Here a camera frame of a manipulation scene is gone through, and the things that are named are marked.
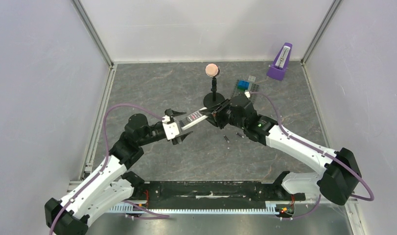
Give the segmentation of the white remote control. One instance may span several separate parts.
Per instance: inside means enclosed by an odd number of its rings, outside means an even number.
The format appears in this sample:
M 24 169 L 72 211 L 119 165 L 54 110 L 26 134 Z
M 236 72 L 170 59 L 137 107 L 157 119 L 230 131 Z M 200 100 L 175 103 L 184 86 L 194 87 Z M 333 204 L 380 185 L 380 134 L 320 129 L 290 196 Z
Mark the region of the white remote control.
M 193 127 L 194 125 L 206 120 L 209 116 L 202 113 L 202 111 L 206 111 L 206 110 L 207 110 L 207 108 L 203 107 L 203 108 L 195 111 L 194 113 L 186 116 L 185 118 L 181 119 L 179 121 L 179 126 L 180 126 L 181 130 L 185 131 L 185 130 Z

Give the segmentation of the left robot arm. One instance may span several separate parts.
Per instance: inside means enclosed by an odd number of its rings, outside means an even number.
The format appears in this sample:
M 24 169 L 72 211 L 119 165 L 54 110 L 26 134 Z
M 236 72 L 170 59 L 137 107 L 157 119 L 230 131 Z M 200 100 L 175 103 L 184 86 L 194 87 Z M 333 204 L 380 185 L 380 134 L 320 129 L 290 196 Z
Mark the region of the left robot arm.
M 119 140 L 107 150 L 101 164 L 60 200 L 51 198 L 46 202 L 49 234 L 84 235 L 113 206 L 128 198 L 142 198 L 144 186 L 132 180 L 129 171 L 144 154 L 142 146 L 160 140 L 181 143 L 189 134 L 187 130 L 205 119 L 199 112 L 176 120 L 179 115 L 168 109 L 153 125 L 143 114 L 130 116 Z

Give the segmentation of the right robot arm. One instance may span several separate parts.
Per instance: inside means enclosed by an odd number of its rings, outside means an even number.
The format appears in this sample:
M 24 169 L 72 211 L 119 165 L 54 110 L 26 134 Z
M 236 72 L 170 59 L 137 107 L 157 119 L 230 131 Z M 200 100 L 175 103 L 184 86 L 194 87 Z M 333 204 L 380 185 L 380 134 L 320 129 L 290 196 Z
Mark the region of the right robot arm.
M 273 187 L 274 195 L 285 200 L 295 193 L 320 193 L 330 202 L 344 205 L 361 180 L 352 151 L 339 151 L 308 141 L 284 128 L 276 120 L 260 115 L 244 95 L 205 108 L 201 113 L 214 126 L 227 124 L 243 130 L 244 135 L 262 145 L 280 150 L 310 167 L 315 174 L 287 173 Z

